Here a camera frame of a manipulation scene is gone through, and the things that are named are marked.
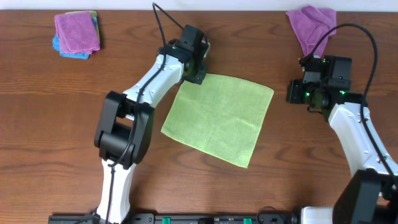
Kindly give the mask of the light green microfiber cloth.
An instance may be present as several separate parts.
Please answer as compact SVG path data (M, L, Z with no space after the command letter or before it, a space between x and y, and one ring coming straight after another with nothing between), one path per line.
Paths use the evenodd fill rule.
M274 90L241 78L207 74L181 84L162 126L169 138L247 168Z

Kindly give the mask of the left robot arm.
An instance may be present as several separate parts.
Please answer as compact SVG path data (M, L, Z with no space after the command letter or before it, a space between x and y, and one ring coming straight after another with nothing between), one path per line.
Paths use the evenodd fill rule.
M209 48L205 42L196 47L167 44L135 85L106 95L94 138L104 174L97 223L123 223L127 218L132 175L150 146L155 108L177 83L203 82Z

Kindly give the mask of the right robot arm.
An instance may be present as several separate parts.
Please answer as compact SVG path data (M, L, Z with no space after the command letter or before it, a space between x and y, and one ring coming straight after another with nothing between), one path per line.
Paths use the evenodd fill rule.
M359 93L292 80L286 101L307 104L334 130L351 180L332 207L302 207L290 223L397 223L397 163L387 153Z

